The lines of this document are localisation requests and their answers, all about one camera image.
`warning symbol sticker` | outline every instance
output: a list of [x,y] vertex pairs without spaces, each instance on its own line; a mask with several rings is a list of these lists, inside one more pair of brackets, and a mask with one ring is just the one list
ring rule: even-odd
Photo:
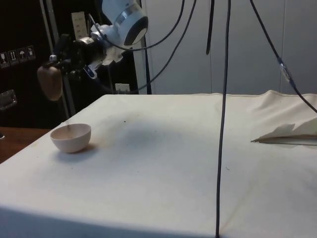
[[35,51],[33,46],[28,46],[26,48],[26,55],[29,60],[35,60],[36,57],[35,57]]
[[16,53],[16,50],[8,51],[8,55],[9,55],[11,65],[15,65],[19,63],[18,54]]
[[28,61],[25,48],[18,49],[18,57],[19,57],[20,63]]
[[0,53],[0,68],[10,67],[8,55],[6,52]]

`bowl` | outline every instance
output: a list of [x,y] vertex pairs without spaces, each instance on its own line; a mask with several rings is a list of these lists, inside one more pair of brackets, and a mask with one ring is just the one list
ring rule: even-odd
[[71,124],[60,127],[51,133],[54,145],[64,153],[75,153],[89,144],[91,127],[87,124]]

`wooden surface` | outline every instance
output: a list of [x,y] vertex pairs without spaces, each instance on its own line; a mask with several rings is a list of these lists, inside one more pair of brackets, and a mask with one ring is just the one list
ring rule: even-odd
[[0,127],[0,133],[5,136],[4,139],[0,139],[0,164],[49,131],[49,129]]

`white tablecloth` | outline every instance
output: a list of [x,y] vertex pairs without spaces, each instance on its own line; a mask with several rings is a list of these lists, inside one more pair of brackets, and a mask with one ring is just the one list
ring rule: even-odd
[[[0,237],[213,237],[221,98],[100,98],[70,119],[92,126],[85,152],[47,134],[0,165]],[[295,96],[228,97],[224,238],[316,237],[316,147],[250,142],[314,117]]]

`white wall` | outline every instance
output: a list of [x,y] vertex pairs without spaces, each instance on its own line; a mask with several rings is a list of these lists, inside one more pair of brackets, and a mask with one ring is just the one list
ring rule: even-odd
[[[317,93],[316,0],[254,0],[278,53],[303,93]],[[147,42],[160,40],[174,25],[181,0],[142,0],[150,19]],[[174,34],[149,50],[153,77],[165,64],[181,36],[193,0],[185,1],[184,16]],[[215,1],[211,56],[206,56],[210,0],[198,0],[183,43],[166,71],[153,83],[156,94],[221,92],[227,1]],[[232,1],[229,39],[228,92],[260,94],[269,89],[293,93],[279,70],[249,0]],[[144,57],[136,53],[139,85],[145,83]]]

